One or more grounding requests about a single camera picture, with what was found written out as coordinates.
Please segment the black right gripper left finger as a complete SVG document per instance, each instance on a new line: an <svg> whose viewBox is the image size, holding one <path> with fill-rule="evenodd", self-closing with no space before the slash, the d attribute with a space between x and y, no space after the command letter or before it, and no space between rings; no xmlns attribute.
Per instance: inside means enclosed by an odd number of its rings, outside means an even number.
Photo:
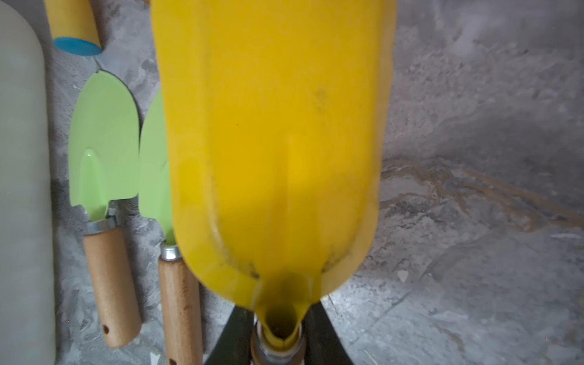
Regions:
<svg viewBox="0 0 584 365"><path fill-rule="evenodd" d="M250 365L254 313L235 306L205 365Z"/></svg>

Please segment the light green shovel wide blade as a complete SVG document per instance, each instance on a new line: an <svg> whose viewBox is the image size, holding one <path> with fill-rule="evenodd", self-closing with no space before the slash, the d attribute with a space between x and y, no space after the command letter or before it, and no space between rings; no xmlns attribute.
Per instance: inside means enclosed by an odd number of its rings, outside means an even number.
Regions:
<svg viewBox="0 0 584 365"><path fill-rule="evenodd" d="M138 194L140 125L133 96L106 71L82 88L68 138L71 206L88 220L83 245L108 348L129 344L141 330L141 317L123 230L110 203Z"/></svg>

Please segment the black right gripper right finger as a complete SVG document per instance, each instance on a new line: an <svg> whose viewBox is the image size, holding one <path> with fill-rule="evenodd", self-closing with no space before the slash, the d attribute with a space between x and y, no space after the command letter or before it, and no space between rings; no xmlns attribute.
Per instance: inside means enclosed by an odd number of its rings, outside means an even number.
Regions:
<svg viewBox="0 0 584 365"><path fill-rule="evenodd" d="M306 365L353 365L321 302L313 304L302 322L307 337Z"/></svg>

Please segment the green shovel yellow handle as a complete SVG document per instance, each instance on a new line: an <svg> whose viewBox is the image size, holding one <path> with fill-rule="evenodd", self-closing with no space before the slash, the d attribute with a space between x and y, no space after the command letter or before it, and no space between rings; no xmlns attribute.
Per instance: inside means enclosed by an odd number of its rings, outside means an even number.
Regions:
<svg viewBox="0 0 584 365"><path fill-rule="evenodd" d="M102 53L93 8L89 0L44 1L53 44L76 56Z"/></svg>

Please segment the narrow green trowel wooden handle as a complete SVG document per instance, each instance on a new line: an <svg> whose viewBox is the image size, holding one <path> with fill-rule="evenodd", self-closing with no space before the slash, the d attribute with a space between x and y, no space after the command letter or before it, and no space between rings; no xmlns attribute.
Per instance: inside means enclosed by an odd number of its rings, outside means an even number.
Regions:
<svg viewBox="0 0 584 365"><path fill-rule="evenodd" d="M199 283L185 264L173 229L170 172L162 93L158 91L141 128L138 208L159 223L158 274L168 364L202 364Z"/></svg>

